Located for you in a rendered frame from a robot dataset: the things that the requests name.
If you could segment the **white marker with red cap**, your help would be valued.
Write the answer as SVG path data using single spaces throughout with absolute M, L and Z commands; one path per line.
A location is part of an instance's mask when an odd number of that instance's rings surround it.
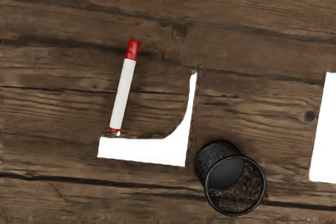
M 117 93 L 109 122 L 109 131 L 118 133 L 121 130 L 125 108 L 128 101 L 133 74 L 140 49 L 140 42 L 130 39 L 123 62 Z

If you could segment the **black mesh pen holder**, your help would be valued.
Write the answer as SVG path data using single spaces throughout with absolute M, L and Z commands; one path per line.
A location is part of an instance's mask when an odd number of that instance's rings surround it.
M 266 193 L 261 166 L 229 141 L 203 146 L 194 161 L 209 205 L 218 213 L 236 217 L 254 211 Z

